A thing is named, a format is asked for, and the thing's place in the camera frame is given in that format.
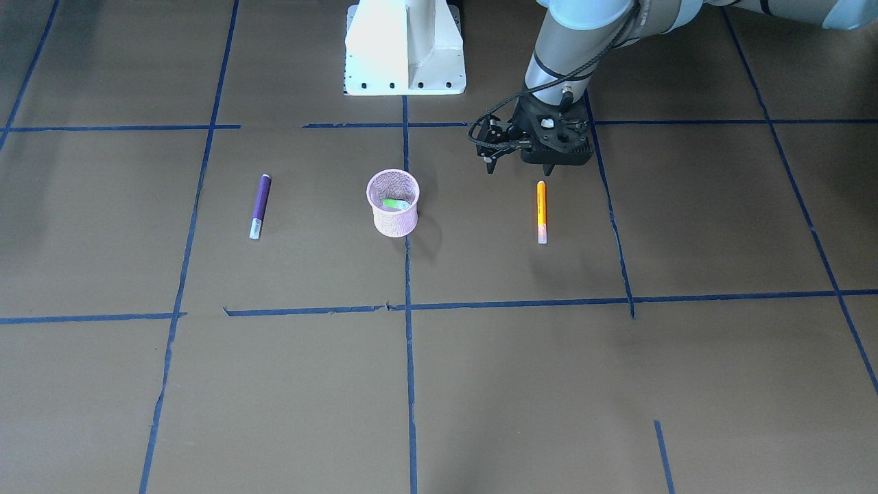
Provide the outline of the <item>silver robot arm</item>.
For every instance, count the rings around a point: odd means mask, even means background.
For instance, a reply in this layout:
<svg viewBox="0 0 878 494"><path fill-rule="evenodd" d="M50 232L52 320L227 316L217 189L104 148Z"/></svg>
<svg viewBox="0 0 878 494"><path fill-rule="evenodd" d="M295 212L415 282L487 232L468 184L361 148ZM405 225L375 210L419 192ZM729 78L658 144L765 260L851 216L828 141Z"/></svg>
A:
<svg viewBox="0 0 878 494"><path fill-rule="evenodd" d="M505 132L521 160L543 167L586 165L593 127L584 92L617 48L689 24L702 1L543 1L546 14Z"/></svg>

